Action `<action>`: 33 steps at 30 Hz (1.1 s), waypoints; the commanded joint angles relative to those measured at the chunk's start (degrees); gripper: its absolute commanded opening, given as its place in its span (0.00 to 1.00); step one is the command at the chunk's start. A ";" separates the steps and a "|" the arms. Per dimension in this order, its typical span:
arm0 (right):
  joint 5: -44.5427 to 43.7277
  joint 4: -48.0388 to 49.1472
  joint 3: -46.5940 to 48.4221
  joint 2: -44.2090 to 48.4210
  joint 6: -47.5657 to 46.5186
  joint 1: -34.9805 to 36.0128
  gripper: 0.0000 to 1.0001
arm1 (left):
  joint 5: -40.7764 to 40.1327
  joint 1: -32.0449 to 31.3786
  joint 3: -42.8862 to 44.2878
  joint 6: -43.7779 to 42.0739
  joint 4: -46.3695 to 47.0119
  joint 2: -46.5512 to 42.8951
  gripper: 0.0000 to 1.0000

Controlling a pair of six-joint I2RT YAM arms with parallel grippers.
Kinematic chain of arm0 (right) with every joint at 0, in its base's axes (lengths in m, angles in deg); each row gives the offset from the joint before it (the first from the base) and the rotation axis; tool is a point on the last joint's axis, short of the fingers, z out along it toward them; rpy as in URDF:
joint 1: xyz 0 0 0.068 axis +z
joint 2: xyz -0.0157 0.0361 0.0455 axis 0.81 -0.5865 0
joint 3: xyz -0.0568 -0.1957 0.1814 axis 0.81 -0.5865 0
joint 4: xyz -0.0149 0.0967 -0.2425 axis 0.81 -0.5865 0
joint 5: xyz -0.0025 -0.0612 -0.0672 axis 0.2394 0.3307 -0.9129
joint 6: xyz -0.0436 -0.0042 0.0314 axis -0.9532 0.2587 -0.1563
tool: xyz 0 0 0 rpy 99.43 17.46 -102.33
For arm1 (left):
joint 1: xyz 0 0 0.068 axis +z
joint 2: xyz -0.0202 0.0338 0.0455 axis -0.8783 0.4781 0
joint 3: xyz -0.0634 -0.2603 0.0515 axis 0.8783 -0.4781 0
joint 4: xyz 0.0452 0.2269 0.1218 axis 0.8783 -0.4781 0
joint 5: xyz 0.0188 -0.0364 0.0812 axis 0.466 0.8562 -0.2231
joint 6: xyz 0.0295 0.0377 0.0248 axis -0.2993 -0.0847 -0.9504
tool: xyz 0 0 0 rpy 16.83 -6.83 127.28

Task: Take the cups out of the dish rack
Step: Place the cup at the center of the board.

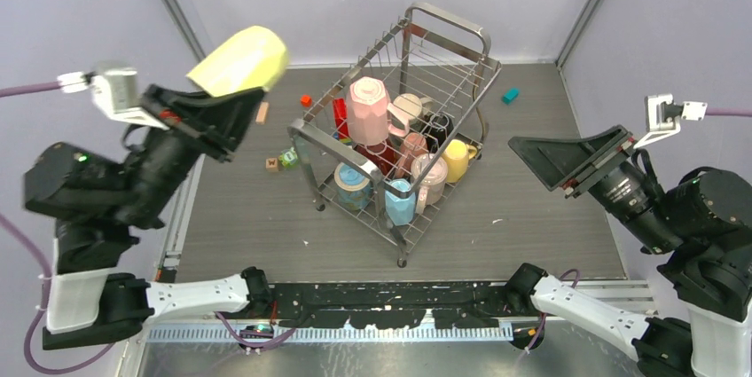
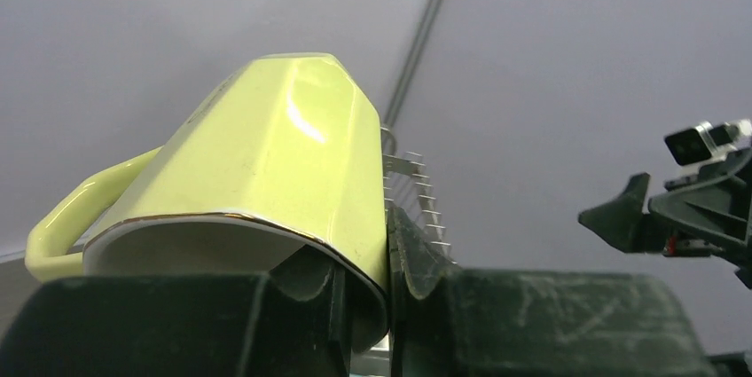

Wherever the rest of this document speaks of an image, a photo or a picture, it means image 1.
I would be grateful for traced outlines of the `light blue faceted mug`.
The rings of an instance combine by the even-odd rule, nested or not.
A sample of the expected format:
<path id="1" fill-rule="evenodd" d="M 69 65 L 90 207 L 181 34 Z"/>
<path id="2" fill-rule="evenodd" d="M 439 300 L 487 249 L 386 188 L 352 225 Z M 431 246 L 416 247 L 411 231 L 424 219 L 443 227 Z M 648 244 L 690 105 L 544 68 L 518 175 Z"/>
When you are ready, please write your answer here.
<path id="1" fill-rule="evenodd" d="M 408 192 L 411 188 L 410 182 L 404 178 L 394 179 L 389 184 L 400 192 Z M 410 224 L 415 216 L 416 204 L 415 193 L 412 193 L 407 198 L 400 198 L 392 192 L 385 192 L 386 212 L 394 225 L 402 226 Z"/>

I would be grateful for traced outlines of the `pale yellow faceted mug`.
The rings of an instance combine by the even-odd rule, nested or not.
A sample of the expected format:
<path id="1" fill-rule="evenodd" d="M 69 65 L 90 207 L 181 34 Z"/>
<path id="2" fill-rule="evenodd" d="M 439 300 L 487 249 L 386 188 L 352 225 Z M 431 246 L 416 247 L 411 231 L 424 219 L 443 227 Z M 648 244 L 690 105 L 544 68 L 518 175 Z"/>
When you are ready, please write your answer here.
<path id="1" fill-rule="evenodd" d="M 247 27 L 225 40 L 186 78 L 213 98 L 244 90 L 270 91 L 288 66 L 288 49 L 272 30 Z"/>

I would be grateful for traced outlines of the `pink faceted mug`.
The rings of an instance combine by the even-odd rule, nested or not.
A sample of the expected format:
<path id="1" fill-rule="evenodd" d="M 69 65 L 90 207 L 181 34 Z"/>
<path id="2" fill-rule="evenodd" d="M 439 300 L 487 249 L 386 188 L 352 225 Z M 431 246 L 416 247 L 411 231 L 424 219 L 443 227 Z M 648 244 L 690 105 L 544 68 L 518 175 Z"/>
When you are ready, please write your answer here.
<path id="1" fill-rule="evenodd" d="M 351 83 L 346 105 L 349 137 L 357 144 L 374 145 L 410 132 L 409 115 L 394 106 L 380 79 L 362 76 Z"/>

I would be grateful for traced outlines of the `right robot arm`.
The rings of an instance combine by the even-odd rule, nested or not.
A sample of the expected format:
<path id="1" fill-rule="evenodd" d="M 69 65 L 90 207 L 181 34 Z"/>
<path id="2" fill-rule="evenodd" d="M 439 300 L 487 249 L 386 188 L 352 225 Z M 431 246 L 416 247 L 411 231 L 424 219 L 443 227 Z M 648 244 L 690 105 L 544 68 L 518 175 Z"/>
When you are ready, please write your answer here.
<path id="1" fill-rule="evenodd" d="M 549 190 L 591 195 L 649 255 L 688 320 L 618 309 L 532 263 L 505 284 L 518 315 L 554 315 L 597 335 L 645 376 L 751 373 L 751 186 L 701 166 L 661 187 L 647 150 L 624 127 L 575 139 L 512 137 L 514 153 Z"/>

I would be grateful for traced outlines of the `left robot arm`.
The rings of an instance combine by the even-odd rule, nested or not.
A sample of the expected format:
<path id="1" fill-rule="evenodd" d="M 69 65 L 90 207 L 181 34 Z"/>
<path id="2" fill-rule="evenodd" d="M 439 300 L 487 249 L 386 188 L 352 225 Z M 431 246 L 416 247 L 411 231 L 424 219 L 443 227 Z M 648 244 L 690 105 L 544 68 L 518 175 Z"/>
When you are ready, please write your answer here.
<path id="1" fill-rule="evenodd" d="M 139 239 L 163 227 L 161 211 L 201 156 L 228 162 L 263 102 L 261 87 L 213 97 L 152 84 L 139 104 L 158 120 L 117 162 L 78 145 L 49 146 L 24 176 L 28 211 L 55 222 L 55 270 L 45 350 L 119 342 L 162 319 L 242 313 L 262 318 L 273 295 L 255 267 L 199 283 L 158 283 L 117 272 Z"/>

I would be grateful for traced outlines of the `iridescent pink mug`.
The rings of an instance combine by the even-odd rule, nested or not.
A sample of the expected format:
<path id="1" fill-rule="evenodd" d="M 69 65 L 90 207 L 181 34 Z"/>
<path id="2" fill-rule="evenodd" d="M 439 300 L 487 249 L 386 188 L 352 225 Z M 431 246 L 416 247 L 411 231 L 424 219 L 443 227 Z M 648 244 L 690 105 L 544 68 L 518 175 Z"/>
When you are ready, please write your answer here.
<path id="1" fill-rule="evenodd" d="M 434 205 L 442 198 L 448 176 L 448 164 L 444 158 L 434 153 L 423 153 L 413 159 L 411 175 L 414 182 L 418 181 L 418 177 L 425 169 L 427 174 L 419 183 L 417 190 L 417 214 L 423 214 L 427 206 Z"/>

